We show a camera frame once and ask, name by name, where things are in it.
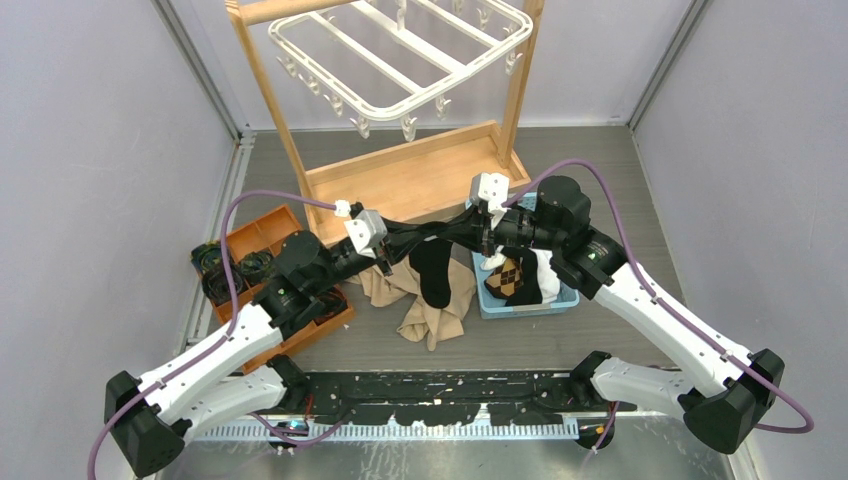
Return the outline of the rolled dark green sock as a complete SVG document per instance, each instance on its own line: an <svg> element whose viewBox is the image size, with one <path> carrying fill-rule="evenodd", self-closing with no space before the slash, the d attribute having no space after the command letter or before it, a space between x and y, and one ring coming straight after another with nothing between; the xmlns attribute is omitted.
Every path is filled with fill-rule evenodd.
<svg viewBox="0 0 848 480"><path fill-rule="evenodd" d="M231 262L231 283L237 294L246 292L251 287L256 287L271 276L271 262L273 255L270 250L251 252L239 262ZM201 287L206 298L213 306L223 305L231 300L225 267L223 269L209 272L201 278Z"/></svg>

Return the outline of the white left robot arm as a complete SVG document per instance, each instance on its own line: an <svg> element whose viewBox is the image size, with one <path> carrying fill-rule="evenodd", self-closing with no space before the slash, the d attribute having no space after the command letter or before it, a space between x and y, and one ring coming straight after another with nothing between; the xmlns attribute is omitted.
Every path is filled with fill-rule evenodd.
<svg viewBox="0 0 848 480"><path fill-rule="evenodd" d="M271 262L265 286L247 304L236 305L214 334L139 377L120 371L107 381L101 434L112 437L136 476L163 470L204 429L235 417L235 407L243 414L272 406L298 412L307 389L284 375L284 363L260 369L236 393L221 381L324 315L325 291L373 266L391 270L450 228L442 221L370 221L365 212L345 227L346 237L332 246L307 230L291 233Z"/></svg>

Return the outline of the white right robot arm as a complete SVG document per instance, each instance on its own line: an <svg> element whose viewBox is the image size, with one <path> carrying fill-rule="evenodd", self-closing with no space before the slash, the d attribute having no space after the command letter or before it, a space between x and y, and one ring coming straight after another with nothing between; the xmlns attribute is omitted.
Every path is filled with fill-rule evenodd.
<svg viewBox="0 0 848 480"><path fill-rule="evenodd" d="M498 246L548 250L557 278L616 313L679 368L677 376L595 351L572 371L571 397L584 410L621 401L681 420L702 443L735 452L775 402L785 363L720 334L669 296L624 247L590 224L590 199L567 176L538 187L534 208L497 208L507 191L481 174L462 214L439 225L441 239L489 254Z"/></svg>

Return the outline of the white plastic clip hanger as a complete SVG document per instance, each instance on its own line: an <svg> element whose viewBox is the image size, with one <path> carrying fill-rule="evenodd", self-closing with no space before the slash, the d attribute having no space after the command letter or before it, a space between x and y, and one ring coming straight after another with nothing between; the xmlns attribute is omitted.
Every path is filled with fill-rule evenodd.
<svg viewBox="0 0 848 480"><path fill-rule="evenodd" d="M270 23L284 71L366 138L375 123L416 135L447 117L450 92L490 65L512 74L534 22L505 1L354 1Z"/></svg>

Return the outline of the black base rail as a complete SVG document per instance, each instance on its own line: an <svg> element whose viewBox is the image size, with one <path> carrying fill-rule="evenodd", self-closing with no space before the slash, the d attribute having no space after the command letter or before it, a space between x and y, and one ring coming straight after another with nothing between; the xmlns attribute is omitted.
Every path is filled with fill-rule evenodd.
<svg viewBox="0 0 848 480"><path fill-rule="evenodd" d="M268 414L310 414L334 424L468 425L486 413L496 426L552 425L565 414L606 414L567 371L308 372L306 383Z"/></svg>

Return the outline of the orange compartment tray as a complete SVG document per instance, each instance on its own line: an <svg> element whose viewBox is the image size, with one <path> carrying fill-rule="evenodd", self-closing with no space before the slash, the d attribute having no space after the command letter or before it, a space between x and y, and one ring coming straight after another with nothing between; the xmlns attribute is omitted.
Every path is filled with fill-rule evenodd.
<svg viewBox="0 0 848 480"><path fill-rule="evenodd" d="M280 206L258 219L247 223L227 235L228 252L233 262L239 262L247 254L262 250L270 250L273 257L278 255L284 246L285 239L302 229L289 206ZM262 284L249 288L239 294L238 304L244 307L250 304L254 296L266 286ZM226 324L232 318L231 300L223 305L214 306L215 315L221 324ZM355 310L348 303L348 308L333 319L316 325L313 320L293 335L286 337L279 345L268 349L244 363L239 372L249 374L266 364L272 357L284 354L292 357L312 346L331 332L343 327L353 320Z"/></svg>

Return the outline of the beige crumpled cloth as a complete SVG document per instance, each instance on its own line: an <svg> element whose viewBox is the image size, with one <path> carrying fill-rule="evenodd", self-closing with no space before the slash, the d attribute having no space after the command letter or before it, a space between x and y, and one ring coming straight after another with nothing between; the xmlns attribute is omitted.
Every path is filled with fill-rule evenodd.
<svg viewBox="0 0 848 480"><path fill-rule="evenodd" d="M476 295L474 273L457 261L451 251L448 258L450 300L444 308L430 306L425 301L420 274L413 269L408 259L395 265L393 274L389 277L385 277L378 267L370 267L346 279L346 282L360 285L364 295L370 299L370 304L378 308L391 305L409 295L414 296L412 306L396 331L408 341L425 341L427 349L434 351L439 342L464 334L463 320Z"/></svg>

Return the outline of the brown argyle sock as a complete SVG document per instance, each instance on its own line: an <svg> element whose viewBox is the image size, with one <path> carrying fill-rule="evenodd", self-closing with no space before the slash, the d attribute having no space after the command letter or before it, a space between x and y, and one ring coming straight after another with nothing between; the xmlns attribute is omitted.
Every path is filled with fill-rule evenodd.
<svg viewBox="0 0 848 480"><path fill-rule="evenodd" d="M508 300L514 296L524 284L522 267L519 261L507 258L496 267L486 278L483 285L496 299Z"/></svg>

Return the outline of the wooden hanger stand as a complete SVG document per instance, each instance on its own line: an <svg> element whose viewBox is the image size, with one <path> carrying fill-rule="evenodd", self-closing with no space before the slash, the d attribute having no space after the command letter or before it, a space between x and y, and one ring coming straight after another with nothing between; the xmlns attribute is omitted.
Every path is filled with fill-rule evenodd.
<svg viewBox="0 0 848 480"><path fill-rule="evenodd" d="M368 137L339 118L279 64L270 41L271 22L354 1L229 1L226 14L244 54L272 127L256 136L243 187L291 192L299 222L328 242L346 233L333 212L336 200L361 202L392 220L422 223L461 212L471 181L501 173L517 191L531 177L515 151L519 118L529 80L544 5L520 6L534 22L512 74L502 61L451 91L447 117L417 113L414 140L396 122L375 123Z"/></svg>

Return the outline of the rolled black sock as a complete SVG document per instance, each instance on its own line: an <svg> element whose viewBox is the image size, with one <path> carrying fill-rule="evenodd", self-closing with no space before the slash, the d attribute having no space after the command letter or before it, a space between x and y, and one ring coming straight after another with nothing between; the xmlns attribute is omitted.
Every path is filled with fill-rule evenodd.
<svg viewBox="0 0 848 480"><path fill-rule="evenodd" d="M322 325L348 308L346 297L337 288L322 292L318 296L318 299L323 304L323 310L321 314L313 320L316 325Z"/></svg>

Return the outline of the light blue plastic basket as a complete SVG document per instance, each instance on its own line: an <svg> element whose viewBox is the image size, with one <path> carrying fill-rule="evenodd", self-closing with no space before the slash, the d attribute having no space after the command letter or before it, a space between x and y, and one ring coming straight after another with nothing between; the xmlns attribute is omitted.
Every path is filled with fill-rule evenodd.
<svg viewBox="0 0 848 480"><path fill-rule="evenodd" d="M477 252L471 252L471 262L476 279L478 303L483 319L506 319L513 317L528 317L556 315L565 313L580 303L580 295L565 284L560 284L560 291L553 302L533 305L507 306L503 299L495 298L484 286L489 273L481 268L485 257Z"/></svg>

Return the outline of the rolled dark patterned sock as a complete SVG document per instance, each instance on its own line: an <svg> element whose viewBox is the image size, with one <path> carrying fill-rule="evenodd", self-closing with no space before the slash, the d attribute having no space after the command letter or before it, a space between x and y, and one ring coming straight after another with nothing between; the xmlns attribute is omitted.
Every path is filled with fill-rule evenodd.
<svg viewBox="0 0 848 480"><path fill-rule="evenodd" d="M222 255L219 241L203 243L190 252L190 263L197 275L202 278L207 273L223 269L225 263L231 263L232 257Z"/></svg>

